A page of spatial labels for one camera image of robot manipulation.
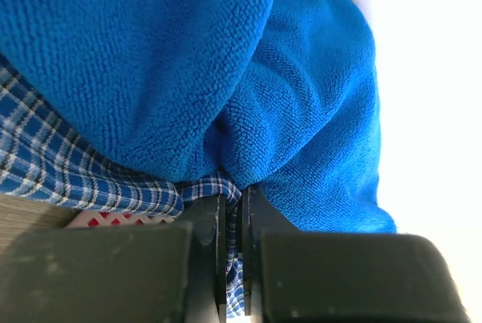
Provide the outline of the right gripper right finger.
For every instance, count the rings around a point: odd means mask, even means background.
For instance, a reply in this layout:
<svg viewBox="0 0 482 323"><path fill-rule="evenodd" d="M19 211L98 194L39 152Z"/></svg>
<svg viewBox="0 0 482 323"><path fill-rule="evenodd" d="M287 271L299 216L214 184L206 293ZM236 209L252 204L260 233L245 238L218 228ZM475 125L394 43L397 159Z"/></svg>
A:
<svg viewBox="0 0 482 323"><path fill-rule="evenodd" d="M251 186L241 203L245 314L253 322L467 322L421 236L308 233Z"/></svg>

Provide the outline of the blue checkered cloth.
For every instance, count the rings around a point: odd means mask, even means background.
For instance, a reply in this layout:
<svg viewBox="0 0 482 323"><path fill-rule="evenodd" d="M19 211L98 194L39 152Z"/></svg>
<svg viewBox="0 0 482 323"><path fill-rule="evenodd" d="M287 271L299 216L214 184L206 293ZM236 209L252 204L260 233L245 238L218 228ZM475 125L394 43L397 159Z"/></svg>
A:
<svg viewBox="0 0 482 323"><path fill-rule="evenodd" d="M235 242L241 190L222 172L172 183L98 153L27 80L1 58L1 192L70 209L171 223L195 200L226 202L227 317L245 312L243 261Z"/></svg>

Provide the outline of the blue t-shirt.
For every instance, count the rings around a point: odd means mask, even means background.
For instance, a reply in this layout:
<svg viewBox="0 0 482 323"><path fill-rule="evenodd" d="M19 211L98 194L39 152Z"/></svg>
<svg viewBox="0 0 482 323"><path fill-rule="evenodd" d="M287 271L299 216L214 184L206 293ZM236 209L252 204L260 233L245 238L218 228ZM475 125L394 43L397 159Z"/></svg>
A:
<svg viewBox="0 0 482 323"><path fill-rule="evenodd" d="M2 57L119 166L259 184L301 230L396 230L351 0L1 0Z"/></svg>

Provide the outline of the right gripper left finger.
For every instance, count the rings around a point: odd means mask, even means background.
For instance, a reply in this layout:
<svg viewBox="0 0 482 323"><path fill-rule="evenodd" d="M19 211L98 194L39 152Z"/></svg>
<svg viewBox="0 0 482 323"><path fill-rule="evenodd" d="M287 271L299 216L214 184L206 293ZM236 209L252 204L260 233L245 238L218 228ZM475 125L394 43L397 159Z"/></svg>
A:
<svg viewBox="0 0 482 323"><path fill-rule="evenodd" d="M27 233L1 263L3 322L223 322L225 199L170 224Z"/></svg>

